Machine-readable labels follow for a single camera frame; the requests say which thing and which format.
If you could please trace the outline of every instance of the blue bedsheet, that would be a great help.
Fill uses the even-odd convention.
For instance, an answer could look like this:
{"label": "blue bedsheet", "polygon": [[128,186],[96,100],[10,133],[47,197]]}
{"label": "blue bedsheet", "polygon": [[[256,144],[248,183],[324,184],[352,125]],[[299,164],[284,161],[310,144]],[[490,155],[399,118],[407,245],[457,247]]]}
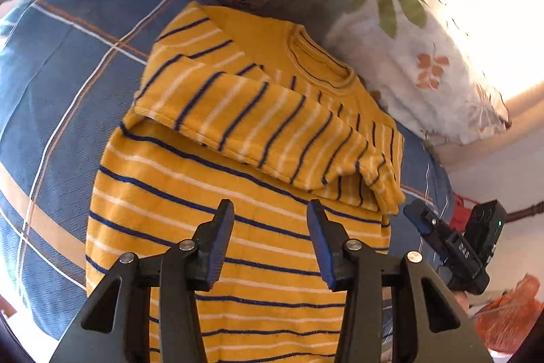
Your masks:
{"label": "blue bedsheet", "polygon": [[[26,0],[0,22],[9,36],[0,52],[0,252],[37,325],[56,339],[86,297],[86,224],[102,151],[155,38],[190,1]],[[449,220],[445,171],[401,131],[407,202],[426,195]],[[419,249],[404,216],[392,227],[390,253]],[[427,245],[423,254],[434,258]]]}

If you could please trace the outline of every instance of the yellow sweater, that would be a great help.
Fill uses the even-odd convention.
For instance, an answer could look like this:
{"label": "yellow sweater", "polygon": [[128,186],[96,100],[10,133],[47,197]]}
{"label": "yellow sweater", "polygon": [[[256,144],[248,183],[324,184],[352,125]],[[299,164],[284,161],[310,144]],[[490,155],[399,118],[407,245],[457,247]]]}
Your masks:
{"label": "yellow sweater", "polygon": [[403,142],[353,70],[302,27],[192,3],[157,39],[105,148],[88,291],[121,253],[163,253],[229,198],[236,219],[220,280],[197,295],[208,360],[330,357],[345,294],[319,276],[306,204],[319,197],[351,237],[386,252]]}

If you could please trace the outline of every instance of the orange plastic bag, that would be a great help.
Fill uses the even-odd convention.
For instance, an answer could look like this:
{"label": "orange plastic bag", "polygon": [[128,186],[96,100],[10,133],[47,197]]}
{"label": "orange plastic bag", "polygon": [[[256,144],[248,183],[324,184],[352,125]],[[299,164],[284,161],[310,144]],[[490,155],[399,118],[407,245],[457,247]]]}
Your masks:
{"label": "orange plastic bag", "polygon": [[477,313],[476,329],[488,349],[515,353],[529,335],[544,308],[535,300],[539,279],[526,274],[512,292]]}

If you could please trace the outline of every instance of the black device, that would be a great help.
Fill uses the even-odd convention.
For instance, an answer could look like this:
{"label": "black device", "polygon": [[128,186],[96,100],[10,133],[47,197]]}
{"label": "black device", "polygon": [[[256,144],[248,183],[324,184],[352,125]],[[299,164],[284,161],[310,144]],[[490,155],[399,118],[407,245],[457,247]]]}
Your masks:
{"label": "black device", "polygon": [[[205,363],[194,291],[209,291],[219,278],[234,217],[232,203],[222,200],[213,220],[190,240],[145,259],[122,254],[62,336],[51,363],[149,363],[151,287],[160,288],[162,362]],[[319,200],[309,203],[307,222],[323,280],[332,291],[347,291],[336,363],[380,361],[382,287],[392,292],[393,363],[492,363],[474,325],[419,253],[400,259],[350,239]],[[20,345],[12,357],[7,363],[34,363]]]}
{"label": "black device", "polygon": [[404,207],[404,215],[439,255],[452,277],[453,291],[482,294],[489,284],[489,264],[507,216],[497,201],[474,206],[464,235],[437,217],[420,199]]}

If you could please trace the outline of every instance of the silver bolt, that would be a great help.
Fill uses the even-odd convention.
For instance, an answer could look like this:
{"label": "silver bolt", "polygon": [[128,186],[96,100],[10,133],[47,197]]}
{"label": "silver bolt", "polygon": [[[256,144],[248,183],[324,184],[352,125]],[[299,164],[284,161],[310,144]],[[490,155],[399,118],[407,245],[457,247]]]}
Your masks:
{"label": "silver bolt", "polygon": [[121,254],[121,257],[119,257],[119,261],[124,264],[131,263],[133,260],[134,260],[134,253],[132,252],[123,253]]}
{"label": "silver bolt", "polygon": [[350,251],[359,251],[363,247],[362,243],[359,242],[357,239],[349,239],[345,243],[345,246]]}
{"label": "silver bolt", "polygon": [[421,260],[423,260],[423,257],[420,253],[418,253],[417,251],[410,251],[406,257],[408,258],[408,260],[412,263],[419,263]]}
{"label": "silver bolt", "polygon": [[193,242],[191,239],[183,240],[180,242],[180,249],[182,251],[191,251],[195,247],[195,242]]}

